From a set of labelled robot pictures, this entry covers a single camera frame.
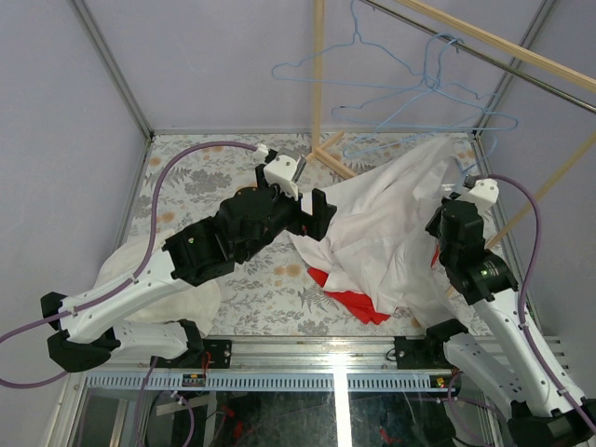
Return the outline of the white button shirt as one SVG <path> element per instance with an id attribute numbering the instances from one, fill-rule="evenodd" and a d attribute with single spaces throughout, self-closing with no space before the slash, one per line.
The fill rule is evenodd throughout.
<path id="1" fill-rule="evenodd" d="M 308 267 L 328 273 L 324 291 L 368 295 L 380 325 L 363 324 L 348 311 L 344 335 L 415 334 L 459 317 L 476 334 L 488 333 L 463 298 L 446 295 L 442 269 L 429 266 L 436 241 L 425 230 L 440 205 L 442 185 L 456 181 L 464 144 L 451 136 L 423 142 L 392 162 L 325 188 L 336 206 L 327 235 L 291 237 Z"/>

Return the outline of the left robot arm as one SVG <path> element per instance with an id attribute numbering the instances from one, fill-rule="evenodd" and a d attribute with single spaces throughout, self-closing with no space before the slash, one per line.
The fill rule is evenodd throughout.
<path id="1" fill-rule="evenodd" d="M 179 318 L 136 323 L 129 316 L 160 299 L 223 277 L 244 264 L 283 231 L 322 240 L 336 206 L 323 191 L 311 193 L 311 211 L 279 186 L 247 187 L 224 200 L 211 217 L 167 238 L 142 265 L 76 296 L 42 297 L 54 334 L 49 357 L 68 373 L 94 369 L 112 359 L 138 358 L 158 368 L 197 368 L 207 351 L 196 324 Z"/>

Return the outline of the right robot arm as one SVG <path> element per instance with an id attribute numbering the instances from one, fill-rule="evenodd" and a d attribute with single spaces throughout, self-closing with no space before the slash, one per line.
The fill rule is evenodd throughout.
<path id="1" fill-rule="evenodd" d="M 476 205 L 445 198 L 426 230 L 439 242 L 439 261 L 450 283 L 486 323 L 508 365 L 487 353 L 456 318 L 427 329 L 427 361 L 468 376 L 504 417 L 518 446 L 576 446 L 592 438 L 595 401 L 573 382 L 519 307 L 516 278 L 484 247 Z"/>

